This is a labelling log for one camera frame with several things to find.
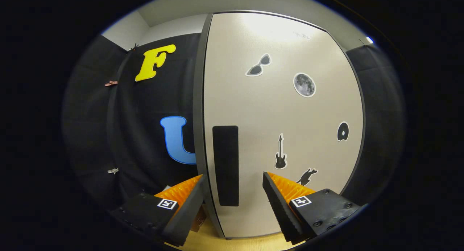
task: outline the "orange foam pad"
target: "orange foam pad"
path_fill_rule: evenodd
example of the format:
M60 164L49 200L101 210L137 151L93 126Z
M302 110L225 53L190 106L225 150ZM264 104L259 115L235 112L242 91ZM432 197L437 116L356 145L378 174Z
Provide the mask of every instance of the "orange foam pad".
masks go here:
M181 209L185 200L188 198L188 196L194 189L195 185L197 185L201 177L202 177L202 174L196 177L193 177L190 180L180 182L179 184L174 185L168 188L167 190L161 191L160 193L156 194L155 197L177 201L179 208L174 213L173 215L174 217L177 214L177 212Z
M275 175L271 172L267 173L279 190L280 194L282 194L287 204L290 203L290 200L292 199L315 193L315 190L300 185L295 181L289 180L279 175Z

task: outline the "white panel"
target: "white panel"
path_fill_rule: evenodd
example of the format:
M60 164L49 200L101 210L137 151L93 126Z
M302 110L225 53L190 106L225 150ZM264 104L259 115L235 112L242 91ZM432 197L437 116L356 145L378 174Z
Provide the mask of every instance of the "white panel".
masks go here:
M124 50L134 47L146 33L149 26L138 11L129 13L102 33L108 40L121 46Z
M264 54L271 63L259 76L246 76ZM305 73L315 82L312 97L293 85ZM341 122L347 141L337 140ZM216 187L212 127L239 127L239 206L221 206ZM279 135L287 167L276 169ZM340 193L361 146L363 107L356 77L345 54L325 32L287 18L257 13L214 15L204 66L204 137L219 222L226 237L280 231L262 189L262 172L293 181L318 170L306 186Z

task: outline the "white wall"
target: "white wall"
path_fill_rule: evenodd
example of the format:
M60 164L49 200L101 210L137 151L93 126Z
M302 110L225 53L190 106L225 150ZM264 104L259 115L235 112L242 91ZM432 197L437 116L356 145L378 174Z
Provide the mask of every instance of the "white wall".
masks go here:
M201 33L206 16L206 14L193 15L155 25L146 31L139 41L137 41L137 44L143 45L172 36Z
M134 11L117 21L102 35L127 51L133 48L135 43L139 44L138 41L148 29L149 26L140 13Z
M366 35L342 15L315 0L153 0L139 8L149 26L190 15L244 9L279 13L326 29L344 48L362 45Z

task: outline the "ceiling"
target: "ceiling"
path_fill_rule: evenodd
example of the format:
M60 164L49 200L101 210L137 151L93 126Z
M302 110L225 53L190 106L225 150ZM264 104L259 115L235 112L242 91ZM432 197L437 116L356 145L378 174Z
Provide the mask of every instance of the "ceiling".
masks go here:
M138 11L152 27L190 15L232 9L261 10L308 21L326 29L344 50L359 47L359 39L366 39L355 25L314 0L153 0Z

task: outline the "sunglasses sticker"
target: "sunglasses sticker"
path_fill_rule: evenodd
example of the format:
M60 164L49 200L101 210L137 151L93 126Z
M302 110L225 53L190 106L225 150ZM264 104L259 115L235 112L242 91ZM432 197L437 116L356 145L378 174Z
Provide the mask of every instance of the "sunglasses sticker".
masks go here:
M314 80L304 73L297 73L293 77L293 86L298 94L306 98L312 97L316 93Z
M264 54L258 64L253 66L245 75L249 77L260 76L263 73L262 66L268 66L270 64L269 54Z

